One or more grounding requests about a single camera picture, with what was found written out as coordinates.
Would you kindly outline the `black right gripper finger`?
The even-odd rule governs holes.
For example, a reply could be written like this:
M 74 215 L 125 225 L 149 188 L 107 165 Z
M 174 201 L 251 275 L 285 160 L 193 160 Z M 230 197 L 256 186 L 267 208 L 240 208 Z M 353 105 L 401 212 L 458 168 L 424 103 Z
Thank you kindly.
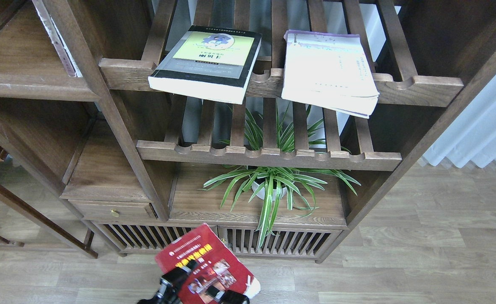
M 210 286 L 206 290 L 206 294 L 211 296 L 218 304 L 249 304 L 249 298 L 242 293 L 232 290 L 220 290 L 214 286 Z

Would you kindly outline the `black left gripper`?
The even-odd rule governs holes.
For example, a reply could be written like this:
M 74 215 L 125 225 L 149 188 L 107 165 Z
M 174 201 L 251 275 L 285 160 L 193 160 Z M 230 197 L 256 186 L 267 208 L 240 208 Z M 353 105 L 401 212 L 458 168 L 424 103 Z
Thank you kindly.
M 185 266 L 175 267 L 165 273 L 161 277 L 161 286 L 155 295 L 150 299 L 140 299 L 137 304 L 181 304 L 178 292 L 198 264 L 196 260 L 189 260 Z

